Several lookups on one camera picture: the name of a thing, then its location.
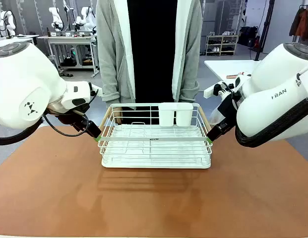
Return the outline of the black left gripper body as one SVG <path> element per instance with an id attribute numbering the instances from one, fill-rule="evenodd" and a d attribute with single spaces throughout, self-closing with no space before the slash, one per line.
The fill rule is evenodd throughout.
<path id="1" fill-rule="evenodd" d="M 86 131 L 91 124 L 91 121 L 85 114 L 89 108 L 89 104 L 85 103 L 65 113 L 56 112 L 52 109 L 48 109 L 48 113 L 54 115 L 61 123 L 71 125 L 77 131 Z"/>

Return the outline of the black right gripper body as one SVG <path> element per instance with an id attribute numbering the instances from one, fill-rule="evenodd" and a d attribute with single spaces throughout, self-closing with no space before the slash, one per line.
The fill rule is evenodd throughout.
<path id="1" fill-rule="evenodd" d="M 236 125 L 237 123 L 237 109 L 238 101 L 240 100 L 240 93 L 230 93 L 218 107 L 218 111 L 224 117 L 220 120 L 220 124 Z"/>

